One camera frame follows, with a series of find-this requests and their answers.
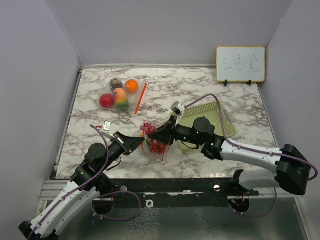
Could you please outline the dark purple grape bunch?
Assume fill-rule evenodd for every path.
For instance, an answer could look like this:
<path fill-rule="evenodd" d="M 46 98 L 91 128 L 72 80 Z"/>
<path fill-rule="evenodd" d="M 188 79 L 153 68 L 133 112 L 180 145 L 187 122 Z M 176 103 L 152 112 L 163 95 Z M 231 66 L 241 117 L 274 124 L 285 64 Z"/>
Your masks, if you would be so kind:
<path fill-rule="evenodd" d="M 158 142 L 157 140 L 151 139 L 151 145 L 149 146 L 149 149 L 152 153 L 161 155 L 164 154 L 166 151 L 166 144 L 163 144 L 161 142 Z"/>

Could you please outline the red grape bunch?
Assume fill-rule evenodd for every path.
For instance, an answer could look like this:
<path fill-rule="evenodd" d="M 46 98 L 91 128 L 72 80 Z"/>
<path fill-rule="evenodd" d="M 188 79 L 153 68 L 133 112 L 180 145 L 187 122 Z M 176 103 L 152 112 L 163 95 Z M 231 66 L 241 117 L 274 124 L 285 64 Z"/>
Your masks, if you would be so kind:
<path fill-rule="evenodd" d="M 140 130 L 144 134 L 150 135 L 150 134 L 153 134 L 156 131 L 156 127 L 154 125 L 152 125 L 151 123 L 145 122 L 144 124 L 142 124 L 140 126 Z"/>

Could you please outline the clear zip bag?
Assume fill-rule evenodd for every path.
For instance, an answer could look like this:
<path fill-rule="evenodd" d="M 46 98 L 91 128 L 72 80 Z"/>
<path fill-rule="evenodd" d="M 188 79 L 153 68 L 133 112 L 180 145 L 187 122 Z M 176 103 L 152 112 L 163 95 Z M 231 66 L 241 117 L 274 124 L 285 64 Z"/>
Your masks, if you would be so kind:
<path fill-rule="evenodd" d="M 147 87 L 145 80 L 114 77 L 99 91 L 97 106 L 114 113 L 137 114 Z"/>
<path fill-rule="evenodd" d="M 150 138 L 147 133 L 154 133 L 160 127 L 159 124 L 144 120 L 140 126 L 140 136 L 144 138 L 141 144 L 142 152 L 150 159 L 165 162 L 165 156 L 170 147 L 153 138 Z"/>

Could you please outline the yellow green mango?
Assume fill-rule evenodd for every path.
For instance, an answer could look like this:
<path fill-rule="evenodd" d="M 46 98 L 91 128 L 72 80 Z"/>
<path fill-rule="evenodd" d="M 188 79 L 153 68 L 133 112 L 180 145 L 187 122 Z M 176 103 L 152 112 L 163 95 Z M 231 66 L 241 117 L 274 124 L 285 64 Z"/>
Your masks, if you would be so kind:
<path fill-rule="evenodd" d="M 127 111 L 130 107 L 130 104 L 125 98 L 121 98 L 115 101 L 114 106 L 119 111 Z"/>

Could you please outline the red apple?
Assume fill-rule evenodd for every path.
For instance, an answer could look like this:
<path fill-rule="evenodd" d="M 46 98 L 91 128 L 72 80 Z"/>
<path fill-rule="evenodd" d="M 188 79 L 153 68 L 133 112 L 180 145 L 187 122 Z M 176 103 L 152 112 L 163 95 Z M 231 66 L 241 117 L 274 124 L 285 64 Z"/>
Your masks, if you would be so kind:
<path fill-rule="evenodd" d="M 109 93 L 105 93 L 99 98 L 99 105 L 104 109 L 110 109 L 115 104 L 115 98 Z"/>

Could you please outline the peach orange pink fruit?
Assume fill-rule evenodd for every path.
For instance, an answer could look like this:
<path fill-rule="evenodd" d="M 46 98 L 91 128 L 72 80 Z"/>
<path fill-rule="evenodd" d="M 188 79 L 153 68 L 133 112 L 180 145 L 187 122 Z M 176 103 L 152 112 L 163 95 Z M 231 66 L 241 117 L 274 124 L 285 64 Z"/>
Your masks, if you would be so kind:
<path fill-rule="evenodd" d="M 120 99 L 126 99 L 127 98 L 127 94 L 126 91 L 123 88 L 116 88 L 113 91 L 113 95 L 114 95 L 114 99 L 120 100 Z"/>

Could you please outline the clear zip top bag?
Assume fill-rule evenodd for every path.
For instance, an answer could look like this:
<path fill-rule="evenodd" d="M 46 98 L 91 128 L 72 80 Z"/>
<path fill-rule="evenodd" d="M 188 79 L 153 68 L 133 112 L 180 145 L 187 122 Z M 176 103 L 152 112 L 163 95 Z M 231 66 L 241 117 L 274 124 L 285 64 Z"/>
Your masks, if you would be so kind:
<path fill-rule="evenodd" d="M 114 77 L 99 91 L 97 106 L 114 113 L 137 114 L 147 87 L 145 80 Z"/>

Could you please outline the dark purple plum fruit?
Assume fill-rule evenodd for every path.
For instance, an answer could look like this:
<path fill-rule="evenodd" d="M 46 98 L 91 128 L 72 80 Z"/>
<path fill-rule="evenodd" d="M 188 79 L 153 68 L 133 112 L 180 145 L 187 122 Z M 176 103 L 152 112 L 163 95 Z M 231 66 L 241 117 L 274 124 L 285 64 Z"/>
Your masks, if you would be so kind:
<path fill-rule="evenodd" d="M 110 81 L 110 90 L 113 92 L 115 89 L 122 89 L 123 88 L 123 83 L 118 79 L 118 78 L 114 78 Z"/>

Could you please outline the green netted melon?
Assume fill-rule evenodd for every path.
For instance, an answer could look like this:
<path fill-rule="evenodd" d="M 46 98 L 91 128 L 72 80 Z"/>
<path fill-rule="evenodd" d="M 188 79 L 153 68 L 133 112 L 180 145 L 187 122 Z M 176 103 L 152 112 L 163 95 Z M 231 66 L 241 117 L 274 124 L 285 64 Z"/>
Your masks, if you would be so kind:
<path fill-rule="evenodd" d="M 152 140 L 149 137 L 147 137 L 146 138 L 146 143 L 147 143 L 148 146 L 150 146 L 152 144 Z"/>

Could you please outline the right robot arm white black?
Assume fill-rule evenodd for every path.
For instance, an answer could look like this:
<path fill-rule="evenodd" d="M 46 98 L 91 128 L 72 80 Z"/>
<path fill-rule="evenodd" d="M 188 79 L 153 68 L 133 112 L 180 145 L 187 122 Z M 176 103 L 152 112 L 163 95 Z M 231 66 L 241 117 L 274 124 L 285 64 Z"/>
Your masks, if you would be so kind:
<path fill-rule="evenodd" d="M 281 188 L 298 196 L 306 193 L 312 165 L 295 146 L 263 148 L 240 144 L 215 134 L 215 126 L 204 116 L 196 118 L 192 127 L 177 121 L 177 116 L 172 115 L 164 125 L 146 131 L 146 135 L 168 146 L 175 141 L 201 146 L 201 153 L 210 160 L 242 162 L 260 168 L 234 174 L 235 180 L 229 184 L 234 195 L 254 188 Z"/>

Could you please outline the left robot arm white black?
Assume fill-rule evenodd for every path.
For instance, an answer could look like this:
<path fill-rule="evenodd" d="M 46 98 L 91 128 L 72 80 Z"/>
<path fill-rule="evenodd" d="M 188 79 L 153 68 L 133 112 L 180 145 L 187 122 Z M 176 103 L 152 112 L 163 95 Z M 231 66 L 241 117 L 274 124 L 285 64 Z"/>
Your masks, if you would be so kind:
<path fill-rule="evenodd" d="M 58 197 L 36 218 L 19 225 L 21 233 L 28 240 L 58 239 L 87 205 L 112 192 L 113 183 L 103 172 L 122 155 L 133 153 L 144 140 L 116 132 L 110 144 L 92 144 Z"/>

